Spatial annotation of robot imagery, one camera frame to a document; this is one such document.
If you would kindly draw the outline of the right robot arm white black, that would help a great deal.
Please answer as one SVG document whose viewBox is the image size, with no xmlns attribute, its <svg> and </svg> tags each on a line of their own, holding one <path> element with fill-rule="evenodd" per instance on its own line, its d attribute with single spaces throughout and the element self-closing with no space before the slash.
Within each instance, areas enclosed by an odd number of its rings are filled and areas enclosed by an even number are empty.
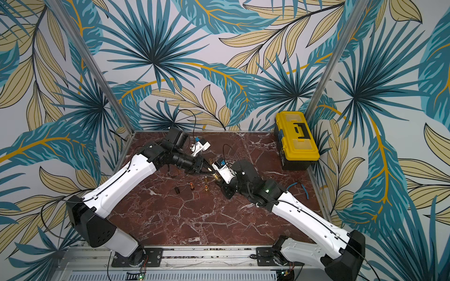
<svg viewBox="0 0 450 281">
<path fill-rule="evenodd" d="M 258 208 L 275 214 L 301 232 L 312 243 L 280 236 L 271 248 L 276 265 L 303 263 L 322 269 L 333 281 L 355 281 L 365 258 L 365 237 L 333 225 L 297 200 L 284 186 L 262 179 L 254 166 L 240 160 L 227 165 L 219 159 L 212 165 L 218 186 L 227 199 L 239 193 Z"/>
</svg>

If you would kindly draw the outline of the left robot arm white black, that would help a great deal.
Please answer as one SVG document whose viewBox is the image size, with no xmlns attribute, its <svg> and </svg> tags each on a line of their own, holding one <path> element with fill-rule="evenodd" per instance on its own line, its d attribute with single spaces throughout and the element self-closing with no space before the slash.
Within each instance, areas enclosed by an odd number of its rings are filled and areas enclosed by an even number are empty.
<svg viewBox="0 0 450 281">
<path fill-rule="evenodd" d="M 114 207 L 144 179 L 165 165 L 174 165 L 187 174 L 209 174 L 212 167 L 201 156 L 210 147 L 196 138 L 191 152 L 183 150 L 189 135 L 171 128 L 165 138 L 143 145 L 116 174 L 83 197 L 72 196 L 67 202 L 71 226 L 92 247 L 105 247 L 128 259 L 132 266 L 144 260 L 143 246 L 116 227 L 107 217 Z"/>
</svg>

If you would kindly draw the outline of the yellow black toolbox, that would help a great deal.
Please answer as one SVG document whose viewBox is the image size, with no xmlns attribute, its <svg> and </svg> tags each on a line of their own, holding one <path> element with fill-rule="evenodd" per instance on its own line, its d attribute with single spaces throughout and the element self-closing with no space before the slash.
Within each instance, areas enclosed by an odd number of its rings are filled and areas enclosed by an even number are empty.
<svg viewBox="0 0 450 281">
<path fill-rule="evenodd" d="M 277 113 L 274 134 L 283 170 L 307 170 L 319 160 L 318 147 L 302 112 Z"/>
</svg>

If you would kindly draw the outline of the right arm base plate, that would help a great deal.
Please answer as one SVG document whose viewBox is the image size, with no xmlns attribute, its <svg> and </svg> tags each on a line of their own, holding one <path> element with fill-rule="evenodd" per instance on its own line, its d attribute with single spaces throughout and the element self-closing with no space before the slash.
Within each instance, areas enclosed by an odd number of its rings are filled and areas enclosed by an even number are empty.
<svg viewBox="0 0 450 281">
<path fill-rule="evenodd" d="M 304 266 L 301 262 L 288 261 L 280 251 L 272 247 L 258 247 L 250 258 L 256 260 L 258 266 Z"/>
</svg>

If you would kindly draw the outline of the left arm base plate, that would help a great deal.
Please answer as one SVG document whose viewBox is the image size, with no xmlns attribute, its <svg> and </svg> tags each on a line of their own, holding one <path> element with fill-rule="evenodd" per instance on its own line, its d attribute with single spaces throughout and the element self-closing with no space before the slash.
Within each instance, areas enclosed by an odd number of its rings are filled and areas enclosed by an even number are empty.
<svg viewBox="0 0 450 281">
<path fill-rule="evenodd" d="M 111 266 L 113 268 L 138 268 L 143 266 L 157 268 L 160 267 L 162 254 L 162 248 L 138 247 L 130 257 L 115 253 Z"/>
</svg>

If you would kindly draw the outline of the aluminium frame rail front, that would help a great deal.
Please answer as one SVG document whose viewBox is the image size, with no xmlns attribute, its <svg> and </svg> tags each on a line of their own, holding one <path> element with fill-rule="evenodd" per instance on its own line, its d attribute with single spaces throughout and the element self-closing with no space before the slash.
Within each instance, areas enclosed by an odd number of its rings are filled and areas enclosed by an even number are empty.
<svg viewBox="0 0 450 281">
<path fill-rule="evenodd" d="M 154 246 L 143 267 L 127 267 L 105 248 L 71 247 L 53 281 L 327 281 L 310 265 L 279 266 L 258 245 Z"/>
</svg>

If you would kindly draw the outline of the aluminium corner post left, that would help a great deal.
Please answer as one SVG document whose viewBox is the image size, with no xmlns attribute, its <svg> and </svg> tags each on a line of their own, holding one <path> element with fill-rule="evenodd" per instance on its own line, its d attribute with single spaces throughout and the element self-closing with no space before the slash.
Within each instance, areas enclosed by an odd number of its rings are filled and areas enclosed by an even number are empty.
<svg viewBox="0 0 450 281">
<path fill-rule="evenodd" d="M 68 37 L 70 38 L 70 40 L 80 53 L 80 56 L 84 60 L 87 68 L 90 70 L 91 75 L 95 78 L 104 95 L 110 102 L 111 107 L 116 112 L 120 122 L 125 127 L 128 134 L 132 135 L 135 132 L 134 128 L 130 124 L 128 118 L 123 113 L 123 110 L 120 108 L 120 105 L 115 95 L 113 94 L 107 80 L 105 79 L 103 73 L 101 72 L 101 69 L 97 65 L 82 35 L 80 35 L 79 31 L 77 31 L 76 24 L 73 22 L 72 19 L 70 19 L 70 15 L 67 9 L 62 4 L 62 1 L 50 0 L 48 1 L 48 4 L 51 10 L 55 13 L 56 18 L 62 25 L 63 29 L 66 31 Z"/>
</svg>

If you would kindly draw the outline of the aluminium corner post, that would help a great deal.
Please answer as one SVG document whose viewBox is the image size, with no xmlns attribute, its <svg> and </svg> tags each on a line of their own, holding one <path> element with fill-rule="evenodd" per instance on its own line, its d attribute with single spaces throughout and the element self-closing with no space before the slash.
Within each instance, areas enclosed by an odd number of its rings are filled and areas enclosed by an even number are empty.
<svg viewBox="0 0 450 281">
<path fill-rule="evenodd" d="M 130 124 L 128 118 L 123 113 L 123 110 L 120 108 L 120 105 L 115 95 L 113 94 L 107 80 L 105 79 L 103 73 L 101 72 L 101 69 L 97 65 L 82 35 L 80 35 L 79 31 L 77 31 L 76 24 L 73 22 L 72 19 L 70 19 L 70 15 L 67 9 L 62 4 L 62 1 L 50 0 L 48 1 L 48 4 L 51 10 L 55 13 L 56 18 L 62 25 L 63 29 L 66 31 L 68 37 L 70 38 L 70 40 L 80 53 L 80 56 L 84 60 L 87 68 L 90 70 L 91 75 L 95 78 L 104 95 L 110 102 L 111 107 L 116 112 L 120 122 L 125 127 L 128 134 L 132 135 L 135 132 L 134 128 Z"/>
<path fill-rule="evenodd" d="M 364 9 L 368 5 L 368 2 L 369 2 L 368 0 L 356 1 L 354 9 L 352 10 L 352 13 L 349 16 L 349 19 L 347 20 L 345 26 L 343 27 L 342 36 L 336 42 L 336 46 L 334 48 L 333 53 L 330 56 L 329 62 L 327 64 L 327 66 L 325 67 L 325 70 L 321 76 L 321 79 L 318 82 L 318 85 L 315 89 L 315 92 L 310 99 L 308 108 L 305 112 L 305 118 L 307 119 L 307 121 L 310 121 L 312 119 L 314 112 L 316 110 L 316 107 L 320 101 L 321 95 L 323 94 L 323 91 L 325 90 L 325 87 L 329 80 L 329 77 L 332 74 L 332 71 L 334 70 L 335 66 L 338 64 L 339 59 L 341 58 L 341 56 L 345 50 L 345 47 L 347 46 L 348 42 L 350 41 L 353 31 L 357 27 L 359 20 L 364 13 Z"/>
</svg>

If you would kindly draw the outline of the aluminium corner post right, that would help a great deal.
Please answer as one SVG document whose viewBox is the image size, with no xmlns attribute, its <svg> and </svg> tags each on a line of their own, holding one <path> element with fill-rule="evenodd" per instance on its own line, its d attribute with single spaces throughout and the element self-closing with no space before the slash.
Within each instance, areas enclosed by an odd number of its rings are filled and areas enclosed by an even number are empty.
<svg viewBox="0 0 450 281">
<path fill-rule="evenodd" d="M 321 79 L 318 82 L 318 85 L 315 89 L 315 92 L 310 99 L 308 108 L 305 112 L 305 118 L 307 119 L 307 121 L 310 121 L 312 119 L 314 112 L 316 110 L 316 107 L 320 101 L 321 95 L 323 94 L 323 91 L 325 90 L 325 87 L 329 80 L 329 77 L 332 74 L 332 71 L 334 70 L 335 66 L 338 64 L 339 59 L 341 58 L 341 56 L 345 50 L 345 47 L 347 46 L 348 42 L 350 41 L 353 31 L 357 27 L 359 20 L 364 13 L 364 9 L 368 5 L 368 2 L 369 2 L 368 0 L 356 1 L 354 9 L 352 10 L 352 13 L 349 16 L 349 19 L 347 20 L 345 26 L 343 27 L 342 36 L 336 42 L 336 46 L 334 48 L 333 53 L 330 56 L 329 62 L 327 64 L 327 66 L 325 67 L 325 70 L 321 76 Z"/>
</svg>

